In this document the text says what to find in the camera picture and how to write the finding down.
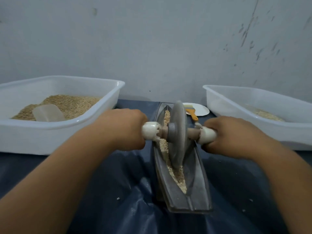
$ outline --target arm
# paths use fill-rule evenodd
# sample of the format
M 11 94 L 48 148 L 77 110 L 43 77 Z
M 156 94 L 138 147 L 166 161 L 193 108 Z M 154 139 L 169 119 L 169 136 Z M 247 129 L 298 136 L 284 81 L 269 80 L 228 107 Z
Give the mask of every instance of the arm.
M 312 168 L 298 154 L 242 119 L 213 118 L 206 127 L 218 132 L 203 146 L 207 152 L 250 159 L 266 174 L 272 195 L 292 234 L 312 233 Z
M 116 149 L 142 149 L 146 121 L 110 110 L 74 134 L 0 200 L 0 233 L 66 233 L 95 169 Z

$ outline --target white handle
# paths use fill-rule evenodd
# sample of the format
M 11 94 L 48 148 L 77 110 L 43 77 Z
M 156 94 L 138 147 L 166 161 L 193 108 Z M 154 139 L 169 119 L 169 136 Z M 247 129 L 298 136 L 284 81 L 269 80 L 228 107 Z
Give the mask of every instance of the white handle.
M 199 143 L 200 145 L 211 143 L 217 137 L 217 133 L 213 129 L 210 129 L 210 128 L 203 126 L 200 130 L 201 130 L 200 137 L 197 141 L 197 143 Z
M 159 133 L 160 124 L 155 121 L 146 122 L 142 126 L 142 135 L 145 140 L 159 141 L 157 134 Z

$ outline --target grinding wheel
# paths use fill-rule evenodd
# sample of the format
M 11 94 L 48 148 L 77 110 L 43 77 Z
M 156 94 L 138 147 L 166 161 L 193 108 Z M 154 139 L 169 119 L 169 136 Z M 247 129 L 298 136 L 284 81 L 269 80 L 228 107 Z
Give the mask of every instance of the grinding wheel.
M 178 169 L 182 166 L 187 141 L 186 112 L 181 101 L 177 101 L 170 113 L 168 123 L 168 150 L 171 164 Z

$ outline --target white wall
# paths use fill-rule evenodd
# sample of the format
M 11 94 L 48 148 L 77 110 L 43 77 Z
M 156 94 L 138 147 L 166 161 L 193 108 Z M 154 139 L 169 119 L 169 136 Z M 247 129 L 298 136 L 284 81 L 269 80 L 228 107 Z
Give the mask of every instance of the white wall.
M 61 74 L 123 80 L 122 96 L 132 99 L 205 103 L 202 85 L 222 84 L 312 102 L 311 7 L 312 0 L 0 0 L 0 83 Z

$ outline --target brush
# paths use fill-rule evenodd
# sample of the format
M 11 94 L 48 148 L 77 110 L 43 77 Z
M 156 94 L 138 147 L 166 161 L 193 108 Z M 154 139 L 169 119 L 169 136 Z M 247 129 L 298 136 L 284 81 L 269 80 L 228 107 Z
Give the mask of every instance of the brush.
M 184 105 L 184 108 L 191 115 L 193 121 L 198 121 L 198 117 L 195 115 L 195 108 L 192 105 Z

